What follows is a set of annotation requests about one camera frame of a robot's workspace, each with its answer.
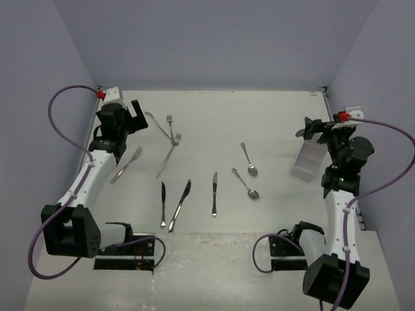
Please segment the clear plastic utensil container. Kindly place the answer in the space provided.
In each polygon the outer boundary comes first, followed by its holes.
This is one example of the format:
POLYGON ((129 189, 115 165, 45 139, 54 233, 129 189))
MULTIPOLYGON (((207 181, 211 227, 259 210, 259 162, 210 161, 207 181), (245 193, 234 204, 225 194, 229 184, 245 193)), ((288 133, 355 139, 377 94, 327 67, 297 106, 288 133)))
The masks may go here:
POLYGON ((327 153, 327 148, 317 142, 318 138, 316 136, 303 142, 291 166, 290 175, 307 182, 318 175, 327 153))

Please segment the long steel fork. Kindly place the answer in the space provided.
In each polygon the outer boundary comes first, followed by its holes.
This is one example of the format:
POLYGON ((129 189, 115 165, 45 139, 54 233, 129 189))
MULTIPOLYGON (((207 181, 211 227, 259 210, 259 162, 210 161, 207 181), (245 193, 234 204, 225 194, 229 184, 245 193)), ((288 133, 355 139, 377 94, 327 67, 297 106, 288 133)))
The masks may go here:
POLYGON ((175 135, 175 138, 174 138, 172 147, 169 150, 169 153, 167 154, 165 160, 163 161, 163 163, 162 163, 162 165, 161 165, 161 167, 160 167, 160 169, 158 171, 158 174, 156 176, 157 178, 159 178, 160 174, 163 172, 163 169, 165 168, 165 166, 166 166, 166 164, 167 164, 167 162, 168 162, 168 160, 169 160, 169 158, 170 158, 170 156, 171 156, 172 151, 174 150, 174 148, 180 144, 181 138, 182 138, 182 134, 178 132, 175 135))

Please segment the plain steel spoon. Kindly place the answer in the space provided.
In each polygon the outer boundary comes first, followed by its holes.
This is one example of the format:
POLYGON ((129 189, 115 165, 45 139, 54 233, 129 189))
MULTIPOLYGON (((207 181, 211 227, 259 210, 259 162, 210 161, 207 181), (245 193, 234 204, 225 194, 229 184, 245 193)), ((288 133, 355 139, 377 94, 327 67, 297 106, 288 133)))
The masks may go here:
POLYGON ((251 175, 252 177, 257 177, 257 175, 258 175, 257 168, 252 164, 252 162, 251 162, 251 160, 249 158, 249 155, 248 155, 248 152, 247 152, 245 143, 242 142, 240 144, 240 146, 243 149, 243 152, 244 152, 244 154, 246 156, 246 159, 248 161, 248 173, 249 173, 249 175, 251 175))

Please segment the ornate handle steel spoon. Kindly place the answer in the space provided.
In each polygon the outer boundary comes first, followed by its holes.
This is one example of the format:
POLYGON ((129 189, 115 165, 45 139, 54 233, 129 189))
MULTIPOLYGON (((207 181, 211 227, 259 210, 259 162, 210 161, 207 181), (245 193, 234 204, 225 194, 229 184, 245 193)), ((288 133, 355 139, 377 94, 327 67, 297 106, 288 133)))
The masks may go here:
POLYGON ((244 187, 247 190, 247 195, 251 200, 258 200, 259 199, 259 193, 254 190, 251 189, 246 183, 245 181, 242 179, 242 177, 239 175, 238 171, 236 168, 232 168, 231 169, 232 174, 244 185, 244 187))

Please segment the long steel knife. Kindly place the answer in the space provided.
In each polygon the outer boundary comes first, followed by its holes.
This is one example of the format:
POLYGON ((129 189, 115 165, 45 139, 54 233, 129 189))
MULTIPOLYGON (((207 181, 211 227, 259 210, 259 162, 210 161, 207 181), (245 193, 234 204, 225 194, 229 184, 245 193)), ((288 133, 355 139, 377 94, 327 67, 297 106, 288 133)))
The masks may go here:
POLYGON ((181 196, 181 198, 180 198, 180 200, 178 202, 178 205, 177 205, 177 207, 175 209, 175 212, 174 212, 174 214, 172 216, 172 219, 171 219, 171 222, 169 224, 169 228, 168 228, 168 232, 169 233, 173 233, 174 232, 174 227, 175 227, 175 224, 176 224, 178 215, 180 213, 180 210, 182 208, 182 205, 183 205, 184 201, 187 199, 187 197, 188 197, 188 195, 189 195, 189 193, 191 191, 191 184, 192 184, 191 183, 191 179, 188 179, 188 181, 186 183, 186 186, 185 186, 185 189, 184 189, 184 191, 182 193, 182 196, 181 196))

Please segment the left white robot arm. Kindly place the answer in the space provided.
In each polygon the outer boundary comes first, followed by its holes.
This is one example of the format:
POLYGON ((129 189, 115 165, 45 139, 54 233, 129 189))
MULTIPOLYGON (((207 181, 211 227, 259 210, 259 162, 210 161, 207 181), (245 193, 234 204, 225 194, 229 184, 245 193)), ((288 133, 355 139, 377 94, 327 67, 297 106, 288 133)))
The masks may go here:
POLYGON ((42 209, 41 222, 48 254, 93 258, 107 247, 122 255, 134 249, 135 239, 130 224, 99 224, 92 215, 104 182, 126 150, 127 137, 148 128, 138 100, 131 104, 136 116, 118 103, 102 106, 97 112, 101 123, 93 131, 88 159, 80 174, 58 203, 42 209))

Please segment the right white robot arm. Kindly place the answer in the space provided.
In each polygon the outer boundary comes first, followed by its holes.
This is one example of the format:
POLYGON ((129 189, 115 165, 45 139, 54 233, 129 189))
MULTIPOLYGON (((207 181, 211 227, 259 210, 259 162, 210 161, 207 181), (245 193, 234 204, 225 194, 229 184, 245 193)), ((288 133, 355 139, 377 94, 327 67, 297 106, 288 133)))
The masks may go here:
POLYGON ((305 255, 307 269, 303 293, 333 307, 349 310, 370 280, 370 271, 361 265, 356 245, 355 216, 360 194, 360 172, 374 147, 364 137, 352 136, 355 122, 324 122, 305 118, 298 137, 327 146, 331 164, 325 169, 321 186, 327 209, 327 229, 300 222, 289 238, 290 249, 305 255))

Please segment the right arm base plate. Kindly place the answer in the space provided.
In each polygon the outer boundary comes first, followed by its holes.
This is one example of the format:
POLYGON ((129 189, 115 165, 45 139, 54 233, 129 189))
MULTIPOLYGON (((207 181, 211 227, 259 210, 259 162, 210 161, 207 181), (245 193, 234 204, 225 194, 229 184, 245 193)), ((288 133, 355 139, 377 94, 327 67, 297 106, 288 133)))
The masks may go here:
POLYGON ((303 271, 307 262, 303 253, 291 243, 278 237, 268 239, 272 271, 303 271))

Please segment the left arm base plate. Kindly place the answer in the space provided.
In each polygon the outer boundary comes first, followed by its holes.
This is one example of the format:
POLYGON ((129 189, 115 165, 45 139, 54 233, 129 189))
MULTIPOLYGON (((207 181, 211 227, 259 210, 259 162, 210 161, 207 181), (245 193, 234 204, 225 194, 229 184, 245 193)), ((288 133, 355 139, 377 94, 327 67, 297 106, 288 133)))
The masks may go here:
POLYGON ((94 270, 108 271, 154 271, 155 238, 150 235, 133 234, 132 240, 148 240, 121 248, 100 250, 95 257, 94 270))

